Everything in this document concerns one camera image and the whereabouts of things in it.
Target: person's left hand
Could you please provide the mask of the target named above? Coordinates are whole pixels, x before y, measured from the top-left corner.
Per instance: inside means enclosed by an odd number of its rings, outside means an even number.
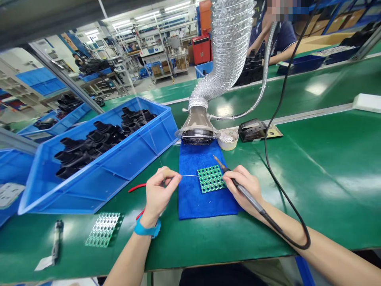
[[[157,220],[165,210],[181,179],[179,173],[172,171],[168,167],[159,168],[156,174],[147,181],[147,205],[143,216],[148,217],[149,220]]]

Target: soldering iron cable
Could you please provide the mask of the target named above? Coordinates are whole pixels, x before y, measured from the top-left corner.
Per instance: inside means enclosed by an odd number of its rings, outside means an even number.
[[[269,40],[266,43],[266,49],[265,49],[265,58],[264,58],[264,67],[263,67],[263,76],[262,76],[261,91],[260,91],[259,96],[258,96],[256,102],[254,103],[254,105],[252,107],[250,107],[249,110],[247,110],[246,112],[241,113],[239,115],[228,116],[228,117],[210,115],[209,116],[210,119],[215,119],[215,120],[234,120],[234,119],[237,119],[237,118],[241,118],[241,117],[243,117],[245,115],[248,115],[250,112],[252,112],[258,106],[258,104],[261,102],[263,94],[265,93],[265,90],[266,90],[267,74],[268,74],[268,70],[269,70],[269,60],[270,60],[271,50],[272,50],[272,46],[273,46],[272,45],[273,44],[273,38],[274,38],[275,31],[277,30],[277,25],[278,24],[279,24],[279,22],[273,22],[272,25],[271,25],[271,28],[270,28]]]
[[[289,204],[292,207],[292,209],[294,210],[295,214],[299,218],[300,223],[301,223],[302,228],[303,228],[303,231],[304,231],[304,234],[306,235],[306,243],[304,245],[300,245],[300,244],[296,243],[295,241],[293,241],[291,238],[289,238],[283,232],[283,230],[277,225],[277,223],[266,213],[266,211],[264,211],[264,213],[261,213],[261,215],[269,222],[269,224],[276,230],[276,232],[278,232],[279,235],[281,235],[286,241],[288,241],[294,247],[302,249],[302,250],[306,250],[306,249],[308,249],[311,246],[310,233],[308,232],[308,228],[307,228],[307,226],[306,226],[302,216],[300,215],[300,213],[298,212],[298,210],[296,209],[296,207],[294,206],[294,204],[292,203],[292,201],[290,200],[290,198],[288,197],[288,195],[284,191],[282,185],[279,183],[277,177],[275,176],[275,174],[273,173],[273,171],[271,169],[270,162],[269,162],[269,156],[268,156],[268,153],[267,153],[267,134],[268,134],[268,131],[269,131],[269,128],[270,128],[270,125],[271,125],[272,121],[274,120],[274,118],[277,115],[279,109],[281,108],[283,97],[284,97],[284,94],[285,94],[287,78],[289,76],[290,67],[291,67],[292,63],[294,62],[294,57],[295,57],[296,51],[298,50],[300,42],[303,39],[303,36],[304,36],[304,34],[305,34],[305,32],[306,32],[306,30],[308,28],[308,25],[310,24],[312,17],[315,15],[316,10],[317,10],[320,2],[321,2],[321,0],[318,0],[318,2],[316,3],[315,8],[312,11],[312,14],[310,15],[310,18],[308,19],[308,22],[304,26],[302,34],[300,35],[300,38],[299,38],[299,40],[298,40],[298,42],[296,44],[296,47],[294,49],[294,52],[292,53],[291,59],[289,61],[289,65],[287,67],[287,72],[286,72],[286,75],[285,75],[285,79],[283,81],[283,87],[282,87],[281,97],[279,99],[279,104],[278,104],[278,107],[277,107],[276,111],[274,112],[273,116],[271,117],[270,122],[267,125],[266,131],[265,131],[265,140],[264,140],[266,163],[267,163],[267,168],[269,170],[269,173],[270,173],[271,177],[273,178],[274,182],[276,183],[276,185],[278,186],[278,188],[281,190],[281,192],[284,195],[284,197],[289,202]]]

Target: flexible aluminum duct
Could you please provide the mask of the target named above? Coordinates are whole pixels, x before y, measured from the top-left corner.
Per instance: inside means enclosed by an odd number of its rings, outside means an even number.
[[[189,98],[193,106],[208,108],[240,76],[245,64],[254,0],[212,0],[213,71],[204,77]]]
[[[273,37],[274,37],[274,34],[275,34],[275,30],[277,28],[277,24],[278,24],[278,22],[273,22],[272,23],[271,29],[270,29],[269,40],[266,43],[264,66],[263,66],[262,86],[261,86],[261,92],[259,93],[257,101],[254,103],[254,105],[252,107],[250,107],[250,109],[248,111],[246,111],[244,113],[241,113],[239,115],[234,115],[234,116],[230,116],[230,117],[220,117],[220,116],[210,115],[210,119],[216,119],[216,120],[234,120],[234,119],[241,118],[241,117],[249,114],[250,112],[252,112],[258,106],[258,104],[260,103],[260,101],[261,101],[261,99],[263,97],[263,94],[265,93],[265,90],[266,90],[267,73],[268,73],[268,70],[269,70],[269,59],[270,59],[270,56],[271,56],[271,48],[273,46],[272,42],[273,42]]]

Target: pliers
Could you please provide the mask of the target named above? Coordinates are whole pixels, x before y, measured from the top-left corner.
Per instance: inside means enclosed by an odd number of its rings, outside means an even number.
[[[128,192],[131,193],[131,192],[133,192],[134,190],[136,190],[136,189],[138,189],[138,188],[141,188],[141,187],[145,187],[145,186],[146,186],[146,184],[140,184],[140,185],[134,186],[133,188],[129,189]],[[144,209],[142,210],[142,212],[136,217],[136,220],[138,220],[139,217],[144,213],[145,209],[146,209],[146,208],[144,208]]]

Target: white power strip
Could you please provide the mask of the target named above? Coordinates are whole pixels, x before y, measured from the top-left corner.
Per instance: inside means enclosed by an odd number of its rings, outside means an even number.
[[[381,96],[360,93],[353,100],[353,108],[381,113]]]

